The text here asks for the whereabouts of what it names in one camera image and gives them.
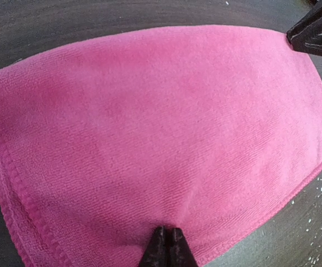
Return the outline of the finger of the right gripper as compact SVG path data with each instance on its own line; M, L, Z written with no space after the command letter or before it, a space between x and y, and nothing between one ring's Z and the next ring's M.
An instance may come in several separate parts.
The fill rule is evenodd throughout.
M299 20L296 25L294 25L290 30L288 30L290 35L295 36L298 34L299 37L304 40L308 39L309 37L312 37L312 35L311 35L311 14L312 14L312 11L311 10L301 20Z
M287 33L287 40L294 51L322 57L322 34L304 40L299 35L292 36Z

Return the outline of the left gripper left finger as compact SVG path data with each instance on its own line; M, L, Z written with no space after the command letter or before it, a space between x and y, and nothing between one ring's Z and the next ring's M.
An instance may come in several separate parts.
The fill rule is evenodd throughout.
M147 245L147 248L138 264L138 267L165 267L167 263L166 253L166 228L157 227Z

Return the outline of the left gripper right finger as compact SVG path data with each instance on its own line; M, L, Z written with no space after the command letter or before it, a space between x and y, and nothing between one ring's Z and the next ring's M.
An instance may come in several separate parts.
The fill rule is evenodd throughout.
M198 264L180 228L173 228L166 239L167 266L197 267Z

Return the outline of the pink towel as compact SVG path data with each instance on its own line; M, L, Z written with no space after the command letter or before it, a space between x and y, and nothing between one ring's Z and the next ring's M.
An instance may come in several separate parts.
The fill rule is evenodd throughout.
M322 80L283 33L145 29L0 69L0 207L25 266L137 266L181 228L199 265L322 170Z

